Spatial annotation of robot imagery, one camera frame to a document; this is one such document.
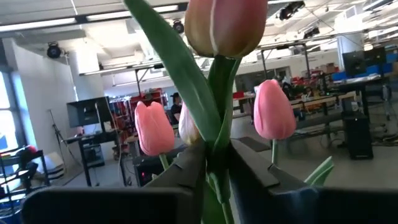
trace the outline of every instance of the computer monitor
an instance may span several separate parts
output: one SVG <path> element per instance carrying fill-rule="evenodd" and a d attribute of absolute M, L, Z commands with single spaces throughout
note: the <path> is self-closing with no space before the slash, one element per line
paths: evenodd
<path fill-rule="evenodd" d="M 71 128 L 112 121 L 108 97 L 99 97 L 67 103 Z"/>
<path fill-rule="evenodd" d="M 344 53 L 343 63 L 347 77 L 353 78 L 355 75 L 366 73 L 366 63 L 363 51 Z"/>
<path fill-rule="evenodd" d="M 367 66 L 383 65 L 387 63 L 386 49 L 384 47 L 376 47 L 372 50 L 364 52 L 365 62 Z"/>

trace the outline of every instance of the fluorescent light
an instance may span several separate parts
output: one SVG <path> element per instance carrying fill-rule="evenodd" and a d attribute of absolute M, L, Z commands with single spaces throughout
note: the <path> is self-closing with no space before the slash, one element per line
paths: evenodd
<path fill-rule="evenodd" d="M 133 81 L 133 82 L 128 82 L 128 83 L 120 83 L 120 84 L 115 84 L 112 87 L 118 87 L 118 86 L 125 86 L 125 85 L 132 85 L 137 83 L 137 81 Z"/>
<path fill-rule="evenodd" d="M 124 70 L 124 69 L 127 69 L 127 66 L 119 67 L 119 68 L 110 68 L 110 69 L 98 70 L 98 71 L 95 71 L 95 72 L 87 72 L 87 73 L 83 73 L 83 74 L 80 74 L 80 75 L 95 75 L 95 74 L 101 74 L 101 73 L 105 73 L 105 72 L 114 72 L 114 71 Z"/>
<path fill-rule="evenodd" d="M 154 7 L 155 11 L 162 13 L 162 12 L 171 12 L 171 11 L 177 11 L 178 10 L 178 5 L 172 5 L 172 6 L 159 6 L 159 7 Z M 124 17 L 131 17 L 130 11 L 121 11 L 121 12 L 111 12 L 111 13 L 104 13 L 104 14 L 98 14 L 98 15 L 91 15 L 87 16 L 88 21 L 102 21 L 106 19 L 117 19 L 117 18 L 124 18 Z"/>
<path fill-rule="evenodd" d="M 159 7 L 154 7 L 155 11 L 157 12 L 171 12 L 171 11 L 177 11 L 178 10 L 178 5 L 173 5 L 173 6 L 159 6 Z"/>
<path fill-rule="evenodd" d="M 115 19 L 115 18 L 123 18 L 123 17 L 131 17 L 130 11 L 122 11 L 122 12 L 111 12 L 105 14 L 91 15 L 87 16 L 88 21 L 101 21 L 105 19 Z"/>
<path fill-rule="evenodd" d="M 374 2 L 372 2 L 371 4 L 368 4 L 367 6 L 363 7 L 363 10 L 366 11 L 366 10 L 372 8 L 373 6 L 379 4 L 380 2 L 383 2 L 383 1 L 384 1 L 384 0 L 377 0 L 377 1 L 374 1 Z"/>
<path fill-rule="evenodd" d="M 66 18 L 66 19 L 54 19 L 49 21 L 4 25 L 0 26 L 0 32 L 17 31 L 17 30 L 34 29 L 34 28 L 45 28 L 45 27 L 73 24 L 75 22 L 76 22 L 75 18 Z"/>
<path fill-rule="evenodd" d="M 142 83 L 142 82 L 147 82 L 147 81 L 162 80 L 162 79 L 166 79 L 166 78 L 170 78 L 170 77 L 167 76 L 167 77 L 148 78 L 147 80 L 141 80 L 140 82 Z M 115 85 L 112 85 L 112 87 L 132 85 L 132 84 L 135 84 L 135 83 L 137 83 L 137 81 L 115 84 Z"/>
<path fill-rule="evenodd" d="M 166 79 L 170 77 L 157 77 L 157 78 L 148 78 L 147 80 L 142 80 L 141 82 L 147 82 L 147 81 L 153 81 L 153 80 L 161 80 L 161 79 Z"/>
<path fill-rule="evenodd" d="M 365 46 L 363 46 L 363 50 L 372 50 L 372 49 L 373 49 L 372 44 L 365 44 Z"/>

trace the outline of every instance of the cable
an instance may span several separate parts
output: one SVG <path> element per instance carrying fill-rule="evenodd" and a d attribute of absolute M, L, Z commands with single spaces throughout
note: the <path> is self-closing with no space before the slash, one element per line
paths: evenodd
<path fill-rule="evenodd" d="M 127 170 L 130 174 L 132 174 L 132 175 L 135 175 L 135 174 L 136 174 L 135 172 L 132 172 L 131 170 L 129 170 L 129 168 L 128 168 L 127 165 L 124 165 L 124 167 L 126 168 L 126 170 Z"/>
<path fill-rule="evenodd" d="M 311 11 L 309 8 L 305 7 L 305 9 L 310 12 L 313 16 L 315 16 L 320 22 L 324 23 L 326 26 L 328 26 L 329 28 L 331 28 L 333 31 L 336 31 L 336 29 L 334 27 L 332 27 L 331 25 L 327 24 L 325 21 L 323 21 L 321 18 L 319 18 L 315 13 L 313 13 L 313 11 Z M 341 34 L 343 37 L 347 38 L 347 40 L 351 41 L 352 43 L 354 43 L 355 45 L 357 45 L 360 48 L 363 48 L 362 45 L 358 44 L 357 42 L 351 40 L 350 38 L 348 38 L 347 36 Z"/>
<path fill-rule="evenodd" d="M 111 118 L 112 118 L 112 123 L 113 123 L 113 126 L 114 126 L 114 130 L 116 131 L 116 137 L 118 138 L 118 140 L 117 140 L 117 143 L 118 143 L 118 146 L 119 146 L 118 179 L 120 180 L 120 164 L 121 164 L 121 161 L 122 161 L 122 146 L 121 146 L 121 143 L 120 143 L 119 131 L 118 131 L 117 127 L 116 127 L 116 122 L 115 122 L 115 120 L 113 118 L 111 108 L 109 107 L 109 100 L 108 100 L 107 97 L 105 97 L 105 100 L 106 100 L 106 106 L 108 107 L 109 113 L 110 113 Z"/>

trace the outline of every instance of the pink tulip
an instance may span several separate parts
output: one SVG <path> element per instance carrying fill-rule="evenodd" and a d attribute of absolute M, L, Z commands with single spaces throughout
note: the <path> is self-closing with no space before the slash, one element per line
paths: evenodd
<path fill-rule="evenodd" d="M 276 80 L 266 80 L 257 90 L 254 127 L 266 139 L 286 139 L 296 129 L 292 105 Z"/>
<path fill-rule="evenodd" d="M 188 145 L 191 145 L 200 138 L 199 130 L 193 122 L 185 103 L 182 104 L 180 121 L 178 122 L 178 131 L 180 132 L 182 141 Z"/>
<path fill-rule="evenodd" d="M 190 0 L 185 35 L 198 55 L 241 58 L 264 35 L 268 0 Z"/>
<path fill-rule="evenodd" d="M 157 156 L 174 148 L 173 127 L 160 103 L 152 102 L 147 107 L 140 101 L 134 114 L 139 145 L 145 154 Z"/>

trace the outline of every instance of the green leaf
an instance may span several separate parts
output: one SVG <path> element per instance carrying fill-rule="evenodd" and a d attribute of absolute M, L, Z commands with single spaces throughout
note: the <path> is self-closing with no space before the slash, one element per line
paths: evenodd
<path fill-rule="evenodd" d="M 309 185 L 323 185 L 334 164 L 331 156 L 323 161 L 308 177 L 304 180 Z"/>
<path fill-rule="evenodd" d="M 218 203 L 215 192 L 211 189 L 208 183 L 205 183 L 203 193 L 203 224 L 225 224 L 225 217 L 223 207 Z"/>
<path fill-rule="evenodd" d="M 229 175 L 226 169 L 228 162 L 226 150 L 230 141 L 233 118 L 232 86 L 240 63 L 241 59 L 216 57 L 209 74 L 209 83 L 214 88 L 213 92 L 217 92 L 221 96 L 216 100 L 218 106 L 220 106 L 219 103 L 221 102 L 224 105 L 223 108 L 219 107 L 220 114 L 223 114 L 223 124 L 208 164 L 210 177 L 215 183 L 216 194 L 220 203 L 227 202 L 231 196 Z"/>
<path fill-rule="evenodd" d="M 328 178 L 333 166 L 329 167 L 327 170 L 323 171 L 312 183 L 311 185 L 323 186 L 325 184 L 326 178 Z"/>
<path fill-rule="evenodd" d="M 223 114 L 223 124 L 214 149 L 225 149 L 229 144 L 231 125 L 233 118 L 232 90 L 235 75 L 242 59 L 227 59 L 217 56 L 211 65 L 209 73 L 209 84 L 215 94 L 219 113 Z"/>
<path fill-rule="evenodd" d="M 145 0 L 125 0 L 125 3 L 162 59 L 203 140 L 213 146 L 221 128 L 221 118 L 208 82 L 191 51 Z"/>
<path fill-rule="evenodd" d="M 209 76 L 207 79 L 209 81 L 211 90 L 213 90 L 220 118 L 224 118 L 227 103 L 225 97 L 229 90 L 228 79 L 230 75 L 235 77 L 236 72 L 231 73 L 231 71 L 236 61 L 237 60 L 235 59 L 228 59 L 224 56 L 217 55 L 210 67 Z"/>

